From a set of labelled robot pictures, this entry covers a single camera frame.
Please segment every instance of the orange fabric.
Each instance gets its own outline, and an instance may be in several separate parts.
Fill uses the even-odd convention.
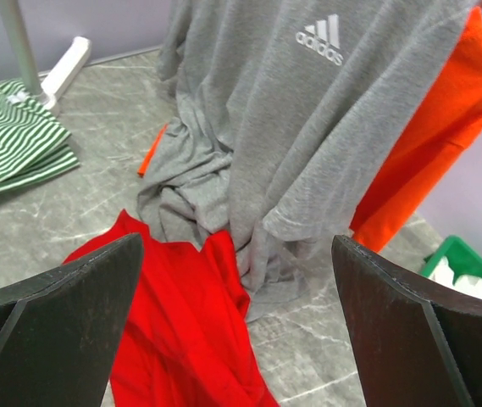
[[[354,239],[378,252],[482,131],[482,11],[465,31],[357,206]]]
[[[139,170],[137,171],[137,174],[139,174],[139,176],[144,176],[145,172],[147,172],[147,168],[150,165],[150,160],[152,159],[152,156],[156,153],[156,148],[158,147],[158,144],[162,139],[162,136],[166,130],[167,130],[167,125],[162,127],[162,130],[159,131],[158,136],[156,137],[156,140],[154,140],[154,143],[150,147],[150,150],[148,150],[147,156],[145,157],[144,160],[142,160],[141,167],[139,167]]]

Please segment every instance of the striped fabric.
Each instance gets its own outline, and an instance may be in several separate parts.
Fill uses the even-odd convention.
[[[20,81],[0,84],[0,192],[45,181],[79,165],[69,132]]]

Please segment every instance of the metal leg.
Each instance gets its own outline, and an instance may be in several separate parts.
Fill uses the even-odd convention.
[[[41,102],[46,103],[47,96],[41,88],[36,61],[31,52],[30,40],[20,11],[19,0],[0,0],[0,15],[11,47],[19,62],[20,75],[26,89],[32,95],[38,97]]]

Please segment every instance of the gray fabric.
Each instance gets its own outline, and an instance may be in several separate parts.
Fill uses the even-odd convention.
[[[199,246],[229,229],[251,319],[293,299],[306,284],[281,249],[309,256],[347,231],[472,3],[178,1],[158,71],[178,76],[180,119],[145,175],[141,218]]]

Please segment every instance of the green plastic container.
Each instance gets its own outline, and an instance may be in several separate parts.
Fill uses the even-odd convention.
[[[465,274],[482,278],[482,258],[457,236],[449,236],[432,256],[425,259],[427,264],[421,270],[421,275],[429,277],[443,257],[447,258],[455,273],[454,284]]]

